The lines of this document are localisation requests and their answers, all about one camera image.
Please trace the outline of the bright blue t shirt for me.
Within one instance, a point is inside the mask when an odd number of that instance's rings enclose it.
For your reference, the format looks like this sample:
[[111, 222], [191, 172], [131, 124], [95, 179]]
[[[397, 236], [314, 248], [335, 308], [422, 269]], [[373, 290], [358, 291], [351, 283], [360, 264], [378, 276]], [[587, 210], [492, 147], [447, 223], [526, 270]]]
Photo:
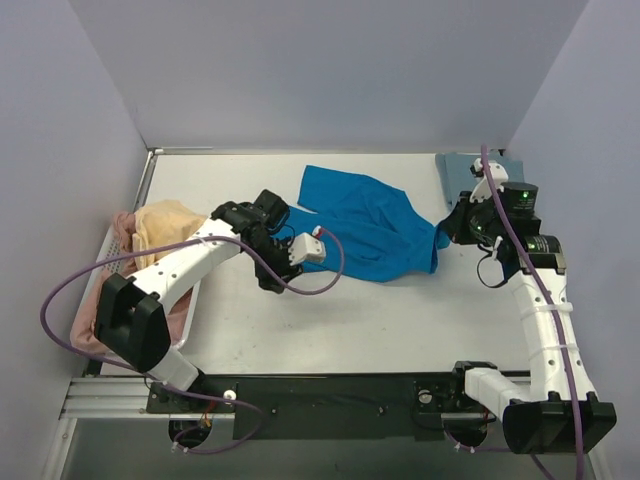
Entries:
[[408, 196], [370, 176], [308, 165], [288, 224], [297, 233], [321, 226], [345, 254], [343, 274], [389, 282], [406, 274], [433, 274], [448, 236], [421, 217]]

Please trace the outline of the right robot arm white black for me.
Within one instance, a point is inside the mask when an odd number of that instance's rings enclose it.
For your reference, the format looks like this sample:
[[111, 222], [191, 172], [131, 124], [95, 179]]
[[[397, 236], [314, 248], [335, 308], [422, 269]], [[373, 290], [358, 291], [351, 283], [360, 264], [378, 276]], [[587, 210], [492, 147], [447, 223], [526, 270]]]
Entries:
[[498, 196], [460, 193], [440, 224], [450, 240], [475, 245], [502, 268], [502, 285], [518, 306], [530, 384], [521, 386], [488, 362], [459, 362], [446, 385], [458, 409], [480, 403], [502, 423], [516, 454], [588, 453], [615, 426], [610, 402], [599, 400], [576, 342], [566, 295], [567, 267], [559, 240], [540, 231], [537, 186], [506, 182]]

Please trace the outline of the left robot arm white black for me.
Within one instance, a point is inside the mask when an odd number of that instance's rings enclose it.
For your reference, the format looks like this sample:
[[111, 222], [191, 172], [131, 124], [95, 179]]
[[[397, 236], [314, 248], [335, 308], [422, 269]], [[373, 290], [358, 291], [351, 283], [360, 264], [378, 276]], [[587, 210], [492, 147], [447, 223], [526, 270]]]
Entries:
[[111, 275], [99, 296], [95, 337], [140, 373], [171, 386], [170, 400], [184, 412], [199, 409], [206, 388], [201, 371], [172, 345], [167, 314], [188, 290], [223, 262], [256, 253], [258, 286], [276, 294], [302, 273], [289, 260], [285, 238], [274, 237], [290, 215], [276, 194], [264, 190], [254, 202], [226, 202], [196, 228], [190, 245], [125, 278]]

